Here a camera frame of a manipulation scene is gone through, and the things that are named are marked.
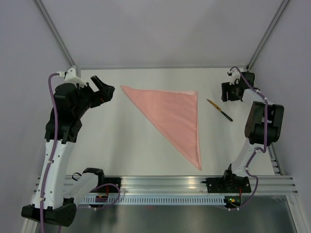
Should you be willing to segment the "knife with black handle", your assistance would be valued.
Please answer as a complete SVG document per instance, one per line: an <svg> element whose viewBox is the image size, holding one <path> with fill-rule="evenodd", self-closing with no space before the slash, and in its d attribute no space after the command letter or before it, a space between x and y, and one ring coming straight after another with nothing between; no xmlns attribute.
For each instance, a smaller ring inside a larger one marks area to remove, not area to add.
<svg viewBox="0 0 311 233"><path fill-rule="evenodd" d="M226 117L230 122L233 122L233 119L228 116L217 104L215 104L213 101L206 99L212 106L214 106L224 117Z"/></svg>

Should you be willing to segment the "pink cloth napkin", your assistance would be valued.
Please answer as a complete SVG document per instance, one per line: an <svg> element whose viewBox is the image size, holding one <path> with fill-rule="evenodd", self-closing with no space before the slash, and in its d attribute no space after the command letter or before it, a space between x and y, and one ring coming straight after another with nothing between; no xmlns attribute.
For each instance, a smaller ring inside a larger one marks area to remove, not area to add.
<svg viewBox="0 0 311 233"><path fill-rule="evenodd" d="M158 131L190 163L201 170L198 93L142 90L124 85L122 90Z"/></svg>

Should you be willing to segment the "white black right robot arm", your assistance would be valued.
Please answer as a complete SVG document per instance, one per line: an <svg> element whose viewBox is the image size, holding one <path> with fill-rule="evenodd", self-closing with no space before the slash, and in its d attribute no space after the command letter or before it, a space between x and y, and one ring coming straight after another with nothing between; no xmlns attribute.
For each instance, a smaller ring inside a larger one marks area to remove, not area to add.
<svg viewBox="0 0 311 233"><path fill-rule="evenodd" d="M230 80L222 83L222 101L240 100L251 109L244 128L245 143L225 170L221 183L226 193L250 193L250 164L257 153L265 153L268 146L280 138L284 107L269 101L254 86L254 73L233 67L227 74Z"/></svg>

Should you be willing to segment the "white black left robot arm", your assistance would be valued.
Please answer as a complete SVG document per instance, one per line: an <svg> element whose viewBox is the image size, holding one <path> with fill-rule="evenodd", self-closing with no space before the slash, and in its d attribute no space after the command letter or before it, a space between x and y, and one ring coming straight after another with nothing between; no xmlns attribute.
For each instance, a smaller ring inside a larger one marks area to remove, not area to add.
<svg viewBox="0 0 311 233"><path fill-rule="evenodd" d="M94 91L89 83L76 81L49 90L53 108L46 125L44 165L31 204L22 207L21 216L26 219L68 227L83 198L92 190L102 192L106 187L104 171L88 167L74 185L64 190L69 158L82 127L82 116L88 109L111 101L115 91L97 76L92 76L91 80L98 91Z"/></svg>

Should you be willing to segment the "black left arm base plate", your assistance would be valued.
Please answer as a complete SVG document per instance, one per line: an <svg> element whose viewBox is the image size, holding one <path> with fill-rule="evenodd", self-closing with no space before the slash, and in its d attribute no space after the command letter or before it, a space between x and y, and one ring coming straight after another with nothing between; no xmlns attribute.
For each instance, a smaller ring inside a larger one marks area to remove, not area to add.
<svg viewBox="0 0 311 233"><path fill-rule="evenodd" d="M104 180L104 184L114 184L118 188L121 188L121 181L122 178L120 177L106 177ZM110 194L110 193L118 193L117 188L113 185L106 185L103 190L104 192Z"/></svg>

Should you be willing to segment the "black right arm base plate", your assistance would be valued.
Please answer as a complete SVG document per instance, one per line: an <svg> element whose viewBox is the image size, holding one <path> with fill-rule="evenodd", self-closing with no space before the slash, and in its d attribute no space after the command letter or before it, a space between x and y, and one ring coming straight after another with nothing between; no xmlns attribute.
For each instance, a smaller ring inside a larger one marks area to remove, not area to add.
<svg viewBox="0 0 311 233"><path fill-rule="evenodd" d="M206 178L201 183L205 184L208 193L251 193L251 186L247 177L224 177Z"/></svg>

